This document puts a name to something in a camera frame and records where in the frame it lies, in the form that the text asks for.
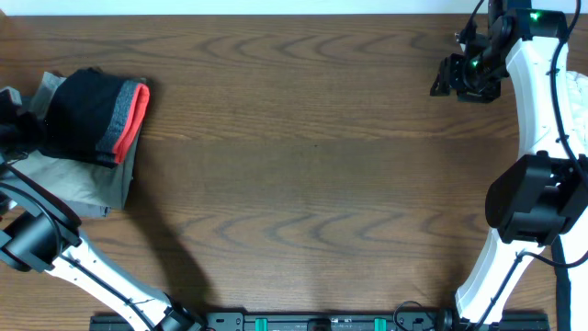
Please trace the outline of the black leggings with red waistband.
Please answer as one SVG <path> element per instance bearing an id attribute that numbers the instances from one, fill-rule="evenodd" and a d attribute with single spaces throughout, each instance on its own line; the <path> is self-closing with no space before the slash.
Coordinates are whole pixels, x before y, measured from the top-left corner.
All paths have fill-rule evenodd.
<path id="1" fill-rule="evenodd" d="M 43 120 L 48 157 L 116 167 L 139 134 L 151 97 L 141 80 L 80 69 L 56 89 Z"/>

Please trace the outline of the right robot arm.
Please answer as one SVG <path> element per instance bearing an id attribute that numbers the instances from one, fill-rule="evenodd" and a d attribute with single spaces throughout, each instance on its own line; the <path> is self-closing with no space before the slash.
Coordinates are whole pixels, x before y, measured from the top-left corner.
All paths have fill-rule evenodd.
<path id="1" fill-rule="evenodd" d="M 528 1 L 491 1 L 488 30 L 469 20 L 461 53 L 440 63 L 434 97 L 489 103 L 510 79 L 519 126 L 518 157 L 489 187 L 490 230 L 453 309 L 437 330 L 546 330 L 542 314 L 504 306 L 527 266 L 556 274 L 557 327 L 587 326 L 587 78 L 567 67 L 576 20 Z"/>

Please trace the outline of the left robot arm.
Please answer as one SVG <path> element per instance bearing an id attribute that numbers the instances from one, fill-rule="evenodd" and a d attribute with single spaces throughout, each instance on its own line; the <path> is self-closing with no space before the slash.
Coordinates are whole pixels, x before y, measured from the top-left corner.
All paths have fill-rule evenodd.
<path id="1" fill-rule="evenodd" d="M 22 155 L 25 124 L 20 94 L 1 90 L 1 212 L 24 212 L 1 231 L 1 261 L 21 271 L 46 273 L 86 291 L 116 312 L 133 330 L 203 330 L 193 315 L 169 295 L 139 281 L 96 248 L 80 229 L 80 218 L 48 190 L 10 163 Z"/>

